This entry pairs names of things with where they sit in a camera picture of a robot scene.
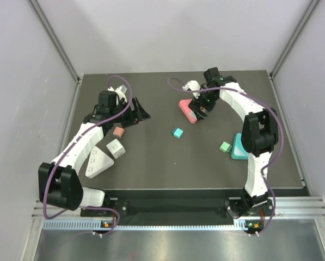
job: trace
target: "white triangular block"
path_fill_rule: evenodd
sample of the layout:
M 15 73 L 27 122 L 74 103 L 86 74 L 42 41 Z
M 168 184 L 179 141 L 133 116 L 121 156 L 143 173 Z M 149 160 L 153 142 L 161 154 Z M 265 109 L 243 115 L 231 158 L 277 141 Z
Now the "white triangular block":
M 95 146 L 91 151 L 85 175 L 93 178 L 113 165 L 114 160 Z

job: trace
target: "white cube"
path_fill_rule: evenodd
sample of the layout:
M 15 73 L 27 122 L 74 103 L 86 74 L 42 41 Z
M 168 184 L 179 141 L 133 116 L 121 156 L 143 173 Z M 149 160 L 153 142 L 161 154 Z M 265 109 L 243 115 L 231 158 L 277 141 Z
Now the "white cube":
M 108 143 L 107 148 L 115 159 L 119 158 L 126 152 L 123 145 L 117 139 Z

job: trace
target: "gray tabletop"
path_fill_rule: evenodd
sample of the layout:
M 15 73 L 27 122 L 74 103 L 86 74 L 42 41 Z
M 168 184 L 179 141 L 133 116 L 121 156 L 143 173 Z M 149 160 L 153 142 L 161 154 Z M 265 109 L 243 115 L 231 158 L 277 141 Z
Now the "gray tabletop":
M 266 71 L 231 71 L 240 86 L 250 95 L 278 108 Z M 233 142 L 242 131 L 240 117 L 222 100 L 206 120 L 191 124 L 178 103 L 191 98 L 172 90 L 167 78 L 174 76 L 184 82 L 204 82 L 202 72 L 127 73 L 121 74 L 132 85 L 134 95 L 151 119 L 125 129 L 120 142 L 126 153 L 108 170 L 93 179 L 85 177 L 85 161 L 80 171 L 82 185 L 98 189 L 205 189 L 242 188 L 247 179 L 247 161 L 233 160 L 219 150 L 223 141 Z M 107 87 L 108 74 L 87 74 L 83 78 L 69 141 L 76 134 L 83 118 L 97 104 L 98 94 Z M 113 80 L 112 86 L 122 82 Z M 184 130 L 181 139 L 171 129 Z M 114 137 L 112 132 L 97 144 L 106 154 Z M 274 188 L 301 188 L 302 183 L 288 142 L 280 159 L 269 168 L 268 181 Z

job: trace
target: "metal frame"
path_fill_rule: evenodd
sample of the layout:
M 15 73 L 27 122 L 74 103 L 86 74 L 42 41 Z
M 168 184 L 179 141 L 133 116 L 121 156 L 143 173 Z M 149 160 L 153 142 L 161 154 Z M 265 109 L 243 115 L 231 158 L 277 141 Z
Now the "metal frame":
M 75 112 L 75 106 L 79 95 L 79 89 L 81 87 L 81 79 L 77 75 L 74 67 L 72 66 L 70 60 L 68 59 L 64 49 L 62 48 L 62 45 L 60 44 L 58 38 L 56 37 L 50 23 L 48 22 L 45 14 L 43 13 L 39 3 L 37 0 L 27 0 L 30 3 L 30 6 L 36 13 L 37 17 L 39 18 L 42 26 L 44 27 L 46 33 L 49 35 L 54 47 L 56 48 L 59 56 L 62 58 L 65 66 L 69 70 L 70 74 L 74 78 L 74 80 L 77 82 L 77 85 L 74 89 L 73 97 L 71 100 L 71 104 L 69 106 L 69 112 L 67 121 L 65 122 L 63 126 L 63 133 L 62 138 L 59 143 L 59 150 L 61 151 L 67 141 L 70 131 L 70 126 L 72 122 L 72 118 Z M 281 97 L 279 94 L 279 91 L 277 89 L 277 86 L 274 81 L 274 77 L 277 75 L 278 71 L 280 70 L 282 64 L 284 63 L 285 59 L 289 55 L 290 51 L 292 50 L 294 44 L 296 43 L 298 37 L 300 36 L 302 30 L 305 28 L 308 20 L 311 18 L 313 12 L 316 10 L 320 0 L 312 0 L 306 9 L 301 21 L 299 22 L 297 28 L 295 29 L 294 33 L 292 34 L 292 37 L 288 41 L 287 45 L 285 46 L 280 58 L 276 62 L 273 71 L 269 74 L 270 81 L 272 83 L 272 88 L 274 90 L 274 94 L 279 106 L 279 110 L 281 112 L 281 116 L 283 118 L 283 123 L 285 126 L 285 129 L 287 131 L 287 136 L 289 139 L 289 142 L 293 149 L 293 155 L 296 160 L 299 174 L 301 175 L 302 182 L 306 183 L 307 188 L 309 189 L 310 194 L 314 194 L 313 191 L 311 191 L 311 186 L 305 177 L 305 170 L 304 166 L 301 163 L 301 157 L 298 151 L 298 148 L 295 143 L 295 139 L 293 137 L 293 133 L 291 131 L 290 123 L 285 115 L 287 115 L 284 106 L 281 101 Z M 59 209 L 56 207 L 49 206 L 48 212 L 49 214 L 53 214 L 58 212 Z M 78 209 L 75 212 L 65 212 L 60 217 L 59 220 L 70 220 L 71 222 L 79 222 L 84 221 L 85 219 L 88 220 L 88 217 L 81 217 L 80 216 L 81 210 Z M 101 217 L 100 220 L 107 220 L 108 218 Z M 279 219 L 314 219 L 316 222 L 316 227 L 318 230 L 318 233 L 321 238 L 321 243 L 323 245 L 324 251 L 325 251 L 325 207 L 323 203 L 323 199 L 320 197 L 277 197 L 277 209 L 276 209 L 276 215 L 274 217 L 274 220 Z M 21 260 L 33 260 L 36 248 L 39 242 L 41 230 L 43 228 L 43 225 L 45 222 L 44 217 L 42 215 L 42 204 L 37 201 L 33 215 L 31 218 L 31 222 L 29 225 L 29 234 L 28 238 L 26 240 L 25 247 L 23 249 L 23 255 L 21 257 Z M 235 225 L 219 225 L 219 226 L 163 226 L 163 227 L 157 227 L 157 226 L 118 226 L 117 229 L 122 230 L 174 230 L 174 229 L 181 229 L 181 230 L 236 230 L 236 224 L 237 222 L 241 222 L 241 220 L 236 221 Z

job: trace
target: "metal corner post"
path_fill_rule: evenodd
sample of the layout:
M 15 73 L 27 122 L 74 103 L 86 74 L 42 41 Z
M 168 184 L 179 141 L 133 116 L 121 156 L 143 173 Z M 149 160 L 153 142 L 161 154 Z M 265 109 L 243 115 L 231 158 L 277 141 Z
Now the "metal corner post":
M 290 40 L 288 41 L 287 45 L 283 49 L 283 52 L 280 55 L 278 61 L 275 63 L 275 66 L 274 66 L 272 72 L 270 73 L 270 76 L 271 76 L 272 79 L 274 79 L 275 76 L 277 75 L 277 73 L 280 70 L 282 64 L 286 60 L 288 54 L 292 50 L 293 46 L 295 45 L 297 39 L 299 38 L 301 32 L 303 31 L 303 29 L 305 28 L 306 24 L 310 20 L 313 12 L 316 10 L 316 8 L 317 8 L 318 4 L 320 3 L 320 1 L 321 0 L 312 0 L 310 2 L 310 4 L 307 7 L 307 9 L 306 9 L 303 17 L 300 20 L 298 26 L 296 27 L 296 29 L 295 29 L 294 33 L 292 34 Z
M 60 44 L 58 38 L 56 37 L 56 34 L 54 33 L 50 23 L 48 22 L 44 12 L 42 11 L 42 8 L 37 0 L 27 0 L 27 2 L 30 4 L 32 9 L 34 10 L 35 14 L 37 15 L 39 21 L 41 22 L 43 28 L 45 29 L 47 35 L 50 37 L 50 40 L 54 47 L 56 48 L 60 58 L 64 62 L 65 66 L 67 67 L 69 73 L 72 75 L 74 80 L 76 82 L 79 82 L 80 77 L 77 75 L 73 65 L 71 64 L 68 56 L 66 55 L 62 45 Z

